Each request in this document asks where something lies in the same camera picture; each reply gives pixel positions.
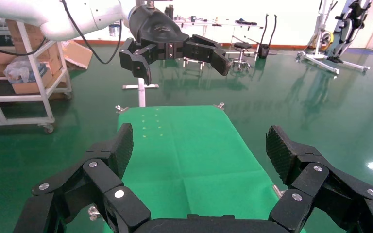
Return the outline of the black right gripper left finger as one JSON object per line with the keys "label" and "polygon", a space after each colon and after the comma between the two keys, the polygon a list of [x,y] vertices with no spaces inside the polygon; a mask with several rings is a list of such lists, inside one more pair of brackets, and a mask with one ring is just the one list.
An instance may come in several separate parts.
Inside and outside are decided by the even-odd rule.
{"label": "black right gripper left finger", "polygon": [[122,124],[112,139],[94,143],[78,163],[40,181],[14,232],[64,233],[91,204],[113,232],[135,232],[151,220],[151,212],[122,180],[133,146],[133,127]]}

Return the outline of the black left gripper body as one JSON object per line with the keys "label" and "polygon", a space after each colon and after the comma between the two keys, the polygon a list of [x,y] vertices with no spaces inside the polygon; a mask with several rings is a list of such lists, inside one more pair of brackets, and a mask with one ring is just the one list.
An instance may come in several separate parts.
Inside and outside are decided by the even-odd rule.
{"label": "black left gripper body", "polygon": [[146,5],[135,8],[129,17],[129,29],[142,48],[148,48],[149,60],[167,60],[183,57],[184,43],[189,35],[167,15]]}

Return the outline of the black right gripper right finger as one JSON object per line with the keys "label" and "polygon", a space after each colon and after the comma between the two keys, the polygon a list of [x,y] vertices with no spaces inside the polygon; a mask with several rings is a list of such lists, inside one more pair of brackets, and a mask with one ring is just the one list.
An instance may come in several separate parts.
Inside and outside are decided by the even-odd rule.
{"label": "black right gripper right finger", "polygon": [[269,221],[298,233],[314,209],[325,212],[347,233],[373,233],[373,186],[331,165],[313,146],[291,140],[273,125],[266,153],[287,187]]}

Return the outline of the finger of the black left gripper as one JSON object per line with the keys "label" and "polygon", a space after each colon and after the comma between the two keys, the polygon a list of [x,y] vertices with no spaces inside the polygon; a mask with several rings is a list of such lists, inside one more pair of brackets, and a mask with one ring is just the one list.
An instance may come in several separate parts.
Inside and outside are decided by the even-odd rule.
{"label": "finger of the black left gripper", "polygon": [[206,37],[193,34],[182,47],[183,57],[209,63],[220,75],[226,76],[231,62],[222,46]]}
{"label": "finger of the black left gripper", "polygon": [[128,38],[119,49],[119,59],[123,69],[131,71],[135,78],[142,78],[145,85],[151,84],[150,64],[157,60],[157,45],[142,45]]}

